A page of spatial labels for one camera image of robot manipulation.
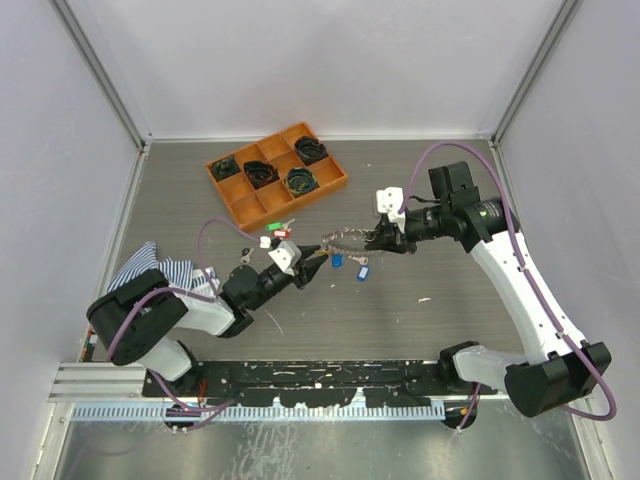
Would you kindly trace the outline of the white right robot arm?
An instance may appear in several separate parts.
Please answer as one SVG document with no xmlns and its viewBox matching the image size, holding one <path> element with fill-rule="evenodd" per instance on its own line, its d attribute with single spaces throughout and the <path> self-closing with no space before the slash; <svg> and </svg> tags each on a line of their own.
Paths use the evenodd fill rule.
<svg viewBox="0 0 640 480">
<path fill-rule="evenodd" d="M 516 217 L 500 198 L 483 200 L 465 162 L 429 172 L 433 205 L 409 210 L 400 187 L 376 192 L 380 220 L 369 251 L 414 253 L 420 241 L 449 237 L 485 272 L 509 313 L 523 354 L 490 350 L 467 341 L 441 351 L 438 379 L 459 394 L 472 383 L 508 395 L 532 418 L 590 394 L 611 363 L 602 342 L 591 343 L 567 318 L 531 259 Z"/>
</svg>

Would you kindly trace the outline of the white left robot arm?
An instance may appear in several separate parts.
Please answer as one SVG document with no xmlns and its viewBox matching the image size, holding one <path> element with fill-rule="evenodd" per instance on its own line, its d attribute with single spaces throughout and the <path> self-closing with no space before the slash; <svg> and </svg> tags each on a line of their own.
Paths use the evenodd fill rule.
<svg viewBox="0 0 640 480">
<path fill-rule="evenodd" d="M 293 285 L 304 289 L 327 256 L 318 245 L 283 241 L 268 252 L 272 264 L 258 272 L 236 267 L 211 295 L 173 285 L 158 268 L 148 269 L 94 301 L 86 317 L 116 366 L 143 365 L 157 384 L 178 396 L 193 394 L 204 378 L 193 353 L 169 338 L 174 329 L 232 338 L 252 323 L 252 313 Z"/>
</svg>

